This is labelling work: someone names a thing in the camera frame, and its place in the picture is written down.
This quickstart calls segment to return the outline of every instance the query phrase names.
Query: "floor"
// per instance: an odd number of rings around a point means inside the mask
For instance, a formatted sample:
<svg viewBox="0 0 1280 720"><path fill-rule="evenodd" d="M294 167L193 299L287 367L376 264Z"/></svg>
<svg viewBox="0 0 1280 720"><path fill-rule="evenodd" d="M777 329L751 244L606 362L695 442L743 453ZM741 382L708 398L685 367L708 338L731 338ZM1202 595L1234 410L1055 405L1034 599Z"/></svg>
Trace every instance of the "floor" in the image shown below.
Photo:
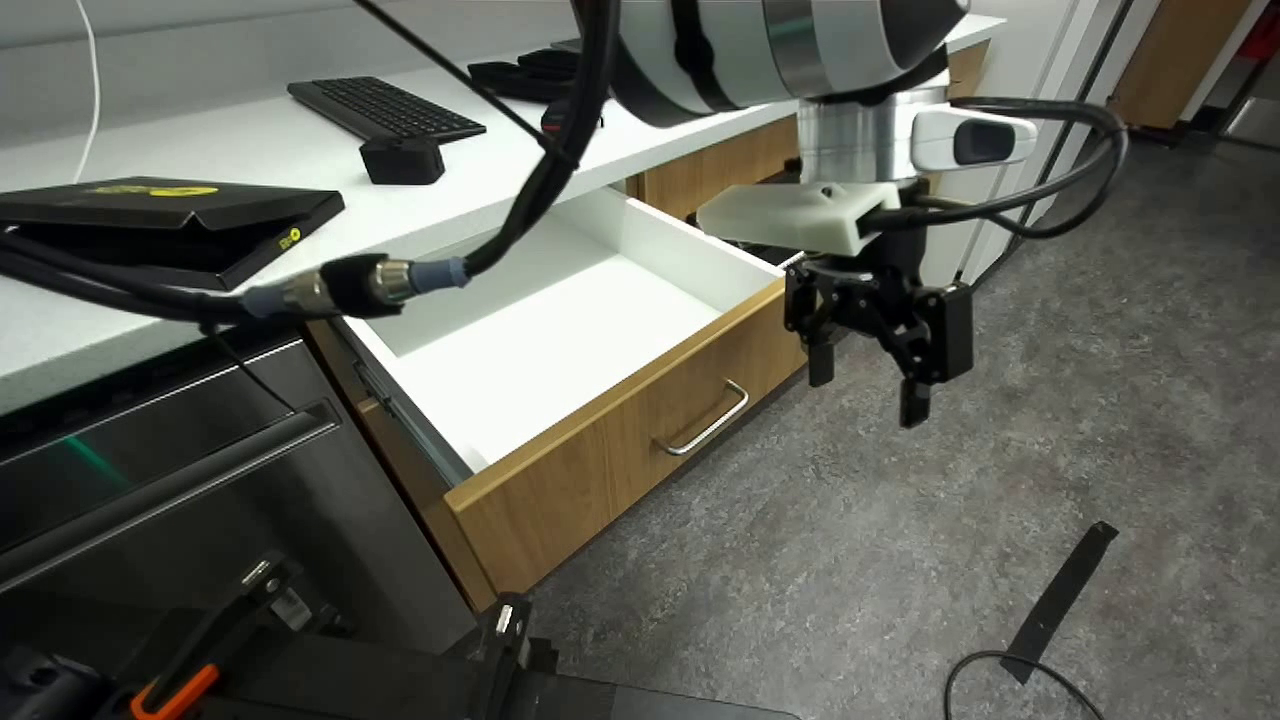
<svg viewBox="0 0 1280 720"><path fill-rule="evenodd" d="M838 343L535 592L565 672L787 708L938 714L1065 556L1120 540L1049 647L1107 714L1280 708L1280 157L1138 142L1085 230L977 304L977 371L894 427L894 371ZM1049 679L955 714L1078 714Z"/></svg>

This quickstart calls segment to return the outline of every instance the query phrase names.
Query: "drawer handle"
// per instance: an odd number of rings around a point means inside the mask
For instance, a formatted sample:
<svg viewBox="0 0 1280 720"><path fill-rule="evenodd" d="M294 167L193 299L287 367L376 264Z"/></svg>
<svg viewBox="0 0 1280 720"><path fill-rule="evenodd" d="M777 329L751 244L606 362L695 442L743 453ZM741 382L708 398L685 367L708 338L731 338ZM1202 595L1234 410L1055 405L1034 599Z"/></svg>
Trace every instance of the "drawer handle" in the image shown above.
<svg viewBox="0 0 1280 720"><path fill-rule="evenodd" d="M727 377L722 377L722 386L737 397L737 405L731 405L722 417L716 417L716 423L708 423L702 432L695 432L689 442L665 442L667 456L693 456L693 453L700 453L712 434L722 432L722 423L731 423L741 410L749 410L751 392L741 386L741 382L727 381Z"/></svg>

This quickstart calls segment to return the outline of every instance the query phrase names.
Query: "white cable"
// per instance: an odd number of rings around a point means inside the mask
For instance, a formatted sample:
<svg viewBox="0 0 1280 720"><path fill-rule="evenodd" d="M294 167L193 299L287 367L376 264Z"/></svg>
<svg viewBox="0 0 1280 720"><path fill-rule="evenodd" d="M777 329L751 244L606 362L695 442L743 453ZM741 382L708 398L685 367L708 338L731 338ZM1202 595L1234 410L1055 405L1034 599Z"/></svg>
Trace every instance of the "white cable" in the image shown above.
<svg viewBox="0 0 1280 720"><path fill-rule="evenodd" d="M74 175L70 175L79 184L83 167L86 167L86 157L92 157L92 142L95 142L95 128L102 124L102 71L98 71L98 59L95 59L95 30L92 30L92 17L86 17L83 0L74 0L74 13L79 13L79 24L83 24L86 85L92 85L86 132L83 132L83 149L79 149L79 158L74 158Z"/></svg>

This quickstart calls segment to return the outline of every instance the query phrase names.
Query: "metal handle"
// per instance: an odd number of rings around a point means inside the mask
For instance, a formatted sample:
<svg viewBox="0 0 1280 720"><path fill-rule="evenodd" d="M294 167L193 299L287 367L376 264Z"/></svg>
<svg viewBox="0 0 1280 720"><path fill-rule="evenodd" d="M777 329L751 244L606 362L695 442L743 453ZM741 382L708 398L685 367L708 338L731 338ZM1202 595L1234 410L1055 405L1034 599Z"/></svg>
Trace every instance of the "metal handle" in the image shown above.
<svg viewBox="0 0 1280 720"><path fill-rule="evenodd" d="M722 417L716 417L716 423L708 423L702 432L695 432L689 442L660 442L667 456L693 456L693 453L700 453L712 434L722 432L722 423L731 423L741 410L749 410L751 392L741 386L741 382L727 381L727 377L722 377L722 386L737 392L737 405L731 405Z"/></svg>
<svg viewBox="0 0 1280 720"><path fill-rule="evenodd" d="M287 453L300 442L331 432L337 421L326 409L309 409L294 410L257 434L245 434L186 466L169 471L155 485L136 488L132 497L121 497L114 505L102 505L70 524L61 524L57 531L43 531L10 553L0 556L0 592L10 592L146 521L158 511L186 505L211 488L222 488Z"/></svg>

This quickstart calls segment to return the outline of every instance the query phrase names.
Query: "open drawer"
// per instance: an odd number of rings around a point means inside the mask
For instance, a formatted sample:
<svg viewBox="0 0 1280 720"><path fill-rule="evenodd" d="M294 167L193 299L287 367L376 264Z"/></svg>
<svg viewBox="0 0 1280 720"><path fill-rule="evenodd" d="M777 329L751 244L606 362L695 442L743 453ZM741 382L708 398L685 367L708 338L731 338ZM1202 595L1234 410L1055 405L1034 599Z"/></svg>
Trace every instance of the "open drawer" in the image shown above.
<svg viewBox="0 0 1280 720"><path fill-rule="evenodd" d="M464 293L340 331L430 456L404 490L440 490L444 556L496 592L530 589L798 367L777 267L618 191L560 203Z"/></svg>

